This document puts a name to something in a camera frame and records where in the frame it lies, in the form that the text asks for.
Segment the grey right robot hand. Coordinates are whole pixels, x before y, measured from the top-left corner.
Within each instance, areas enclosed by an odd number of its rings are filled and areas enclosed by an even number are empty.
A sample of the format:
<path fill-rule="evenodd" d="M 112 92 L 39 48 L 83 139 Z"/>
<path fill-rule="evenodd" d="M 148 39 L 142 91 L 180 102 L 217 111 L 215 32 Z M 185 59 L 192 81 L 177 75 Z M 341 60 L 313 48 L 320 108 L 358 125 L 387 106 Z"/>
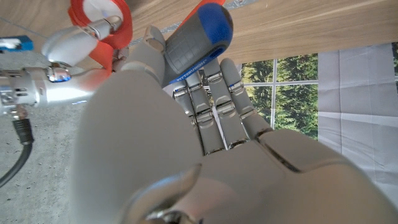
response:
<path fill-rule="evenodd" d="M 108 77 L 108 71 L 93 68 L 71 75 L 68 68 L 89 56 L 122 23 L 119 16 L 110 16 L 85 27 L 62 29 L 42 47 L 50 66 L 1 70 L 1 114 L 16 115 L 22 106 L 40 108 L 88 101 Z"/>

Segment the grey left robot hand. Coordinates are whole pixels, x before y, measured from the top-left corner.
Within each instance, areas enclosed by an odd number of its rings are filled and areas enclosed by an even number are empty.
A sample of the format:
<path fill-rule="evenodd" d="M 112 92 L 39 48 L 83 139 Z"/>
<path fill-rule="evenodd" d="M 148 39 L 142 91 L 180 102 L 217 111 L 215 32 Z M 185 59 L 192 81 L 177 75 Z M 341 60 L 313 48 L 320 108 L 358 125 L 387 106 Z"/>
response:
<path fill-rule="evenodd" d="M 71 165 L 73 223 L 396 223 L 397 209 L 341 154 L 256 114 L 204 155 L 161 87 L 154 26 L 81 117 Z"/>

